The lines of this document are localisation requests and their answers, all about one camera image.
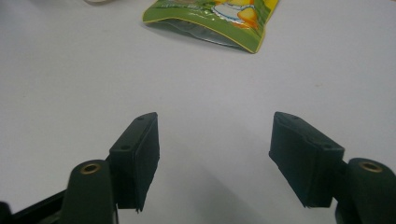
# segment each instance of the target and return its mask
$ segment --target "food pouch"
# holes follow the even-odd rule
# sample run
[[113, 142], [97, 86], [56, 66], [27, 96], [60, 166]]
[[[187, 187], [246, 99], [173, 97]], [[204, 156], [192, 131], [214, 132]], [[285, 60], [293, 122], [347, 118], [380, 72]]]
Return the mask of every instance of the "food pouch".
[[197, 38], [256, 53], [277, 0], [158, 0], [144, 23], [169, 23]]

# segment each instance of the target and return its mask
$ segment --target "snack bag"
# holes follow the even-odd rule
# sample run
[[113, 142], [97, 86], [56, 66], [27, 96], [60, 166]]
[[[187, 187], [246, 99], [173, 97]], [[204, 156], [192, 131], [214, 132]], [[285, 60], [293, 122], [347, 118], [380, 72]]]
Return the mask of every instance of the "snack bag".
[[158, 0], [144, 23], [166, 22], [197, 38], [256, 53], [277, 0]]

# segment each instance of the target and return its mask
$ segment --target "white table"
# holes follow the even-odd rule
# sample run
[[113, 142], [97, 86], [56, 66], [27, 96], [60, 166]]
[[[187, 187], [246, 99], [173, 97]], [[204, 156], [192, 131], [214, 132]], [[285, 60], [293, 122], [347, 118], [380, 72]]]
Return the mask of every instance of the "white table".
[[65, 189], [136, 117], [159, 114], [143, 213], [120, 223], [335, 223], [268, 157], [273, 115], [396, 171], [396, 2], [282, 0], [257, 54], [147, 27], [153, 1], [0, 1], [0, 201]]

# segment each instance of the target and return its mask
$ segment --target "white surface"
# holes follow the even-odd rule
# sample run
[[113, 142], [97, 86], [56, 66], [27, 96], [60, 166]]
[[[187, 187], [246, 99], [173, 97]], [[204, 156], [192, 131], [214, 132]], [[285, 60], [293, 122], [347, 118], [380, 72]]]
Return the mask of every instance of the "white surface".
[[283, 0], [257, 54], [145, 26], [153, 1], [0, 1], [0, 200], [13, 212], [159, 114], [161, 160], [121, 223], [335, 223], [268, 157], [273, 115], [396, 171], [396, 2]]

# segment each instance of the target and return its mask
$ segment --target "printed food image on package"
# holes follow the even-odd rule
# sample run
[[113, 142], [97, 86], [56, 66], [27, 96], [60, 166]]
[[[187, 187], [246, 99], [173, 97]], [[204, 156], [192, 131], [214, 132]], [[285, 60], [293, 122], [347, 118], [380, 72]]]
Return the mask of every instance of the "printed food image on package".
[[158, 0], [143, 22], [165, 22], [210, 42], [256, 53], [277, 0]]

